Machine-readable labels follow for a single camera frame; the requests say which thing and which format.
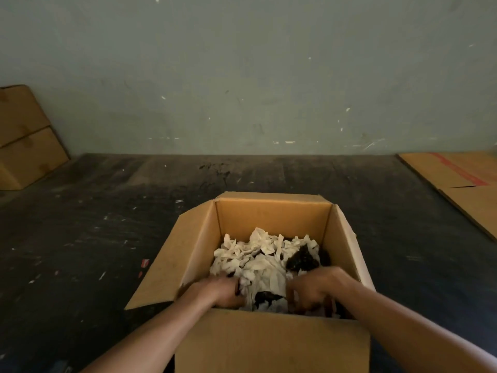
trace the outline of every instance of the white mark on wall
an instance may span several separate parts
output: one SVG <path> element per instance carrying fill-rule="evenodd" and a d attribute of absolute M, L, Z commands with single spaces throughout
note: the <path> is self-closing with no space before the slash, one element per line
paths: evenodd
<path fill-rule="evenodd" d="M 373 141 L 372 143 L 370 143 L 366 148 L 364 148 L 363 150 L 366 150 L 368 149 L 369 147 L 372 147 L 373 145 L 379 143 L 380 141 L 383 141 L 384 139 L 379 139 L 379 140 L 376 140 L 376 141 Z"/>

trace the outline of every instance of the cardboard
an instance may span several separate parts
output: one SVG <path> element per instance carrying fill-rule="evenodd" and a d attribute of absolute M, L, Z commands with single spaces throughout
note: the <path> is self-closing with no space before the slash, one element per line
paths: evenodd
<path fill-rule="evenodd" d="M 356 236 L 336 204 L 321 196 L 226 192 L 178 218 L 126 309 L 174 300 L 209 273 L 225 233 L 248 241 L 309 234 L 354 278 L 374 290 Z M 355 320 L 211 309 L 176 351 L 176 372 L 369 370 L 369 333 Z"/>
<path fill-rule="evenodd" d="M 0 147 L 49 125 L 29 87 L 0 88 Z"/>
<path fill-rule="evenodd" d="M 22 189 L 68 160 L 47 127 L 0 148 L 0 190 Z"/>
<path fill-rule="evenodd" d="M 465 152 L 407 153 L 400 158 L 497 239 L 497 157 Z"/>

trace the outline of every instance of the person's left arm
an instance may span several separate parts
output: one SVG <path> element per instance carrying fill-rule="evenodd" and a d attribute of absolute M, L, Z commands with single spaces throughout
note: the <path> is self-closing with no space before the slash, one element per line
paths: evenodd
<path fill-rule="evenodd" d="M 179 343 L 213 306 L 240 307 L 237 277 L 208 277 L 194 283 L 174 304 L 133 331 L 82 373 L 162 373 Z"/>

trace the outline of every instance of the person's left hand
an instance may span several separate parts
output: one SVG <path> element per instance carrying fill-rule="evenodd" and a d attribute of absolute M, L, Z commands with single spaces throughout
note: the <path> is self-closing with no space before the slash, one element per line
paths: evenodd
<path fill-rule="evenodd" d="M 238 277 L 226 277 L 222 272 L 219 276 L 209 276 L 192 284 L 188 289 L 198 293 L 212 303 L 211 306 L 239 308 L 245 305 L 245 297 L 237 295 Z"/>

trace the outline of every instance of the forearm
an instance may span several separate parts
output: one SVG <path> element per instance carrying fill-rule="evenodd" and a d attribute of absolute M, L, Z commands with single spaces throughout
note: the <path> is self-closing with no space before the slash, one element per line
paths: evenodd
<path fill-rule="evenodd" d="M 200 292 L 187 291 L 177 302 L 95 360 L 84 373 L 161 373 L 181 340 L 212 305 Z"/>
<path fill-rule="evenodd" d="M 331 294 L 407 371 L 497 372 L 497 359 L 472 343 L 350 276 L 335 279 Z"/>

